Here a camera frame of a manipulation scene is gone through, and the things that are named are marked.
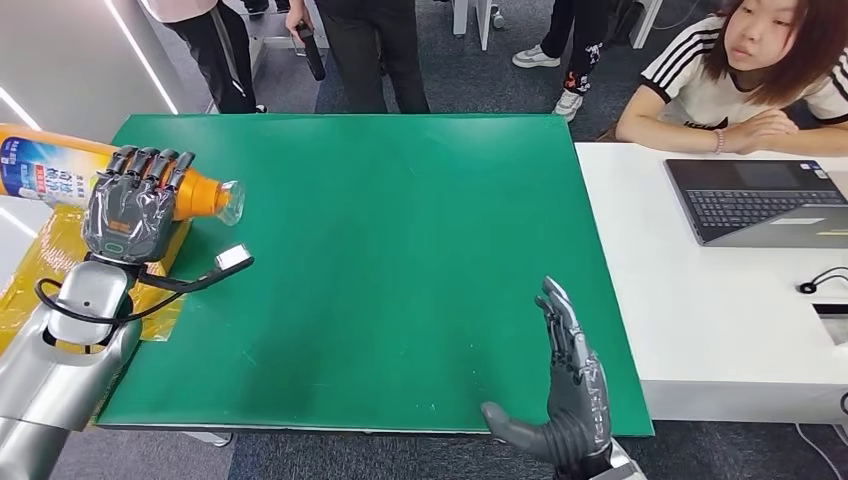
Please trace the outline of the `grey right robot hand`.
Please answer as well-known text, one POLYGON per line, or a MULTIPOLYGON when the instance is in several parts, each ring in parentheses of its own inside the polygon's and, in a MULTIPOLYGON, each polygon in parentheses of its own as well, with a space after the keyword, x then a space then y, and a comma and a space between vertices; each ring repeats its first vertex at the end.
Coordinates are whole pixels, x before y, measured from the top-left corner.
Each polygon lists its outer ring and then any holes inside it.
POLYGON ((605 375, 566 291, 549 276, 542 291, 535 303, 543 311, 551 350, 548 420, 530 424, 494 402, 481 405, 482 415, 492 435, 551 464, 556 479, 592 479, 611 469, 605 375))

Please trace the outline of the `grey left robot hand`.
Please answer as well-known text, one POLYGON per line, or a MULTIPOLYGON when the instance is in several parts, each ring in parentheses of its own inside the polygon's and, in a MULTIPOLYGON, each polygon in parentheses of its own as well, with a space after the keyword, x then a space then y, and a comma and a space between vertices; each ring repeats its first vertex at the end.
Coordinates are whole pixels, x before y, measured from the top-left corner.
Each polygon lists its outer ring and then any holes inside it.
POLYGON ((190 225, 177 218, 177 193, 192 152, 125 145, 97 174, 82 224, 88 253, 124 264, 159 262, 190 225))

